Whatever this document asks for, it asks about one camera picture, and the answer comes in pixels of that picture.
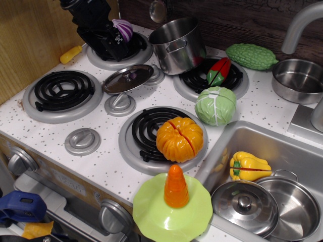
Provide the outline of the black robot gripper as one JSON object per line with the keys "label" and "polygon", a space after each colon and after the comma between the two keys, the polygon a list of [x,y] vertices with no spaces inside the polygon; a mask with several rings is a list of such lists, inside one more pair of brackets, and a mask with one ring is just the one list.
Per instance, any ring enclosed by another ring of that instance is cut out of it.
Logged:
{"label": "black robot gripper", "polygon": [[60,1],[61,8],[69,11],[77,33],[104,61],[121,61],[128,54],[128,46],[118,28],[109,20],[111,8],[105,0]]}

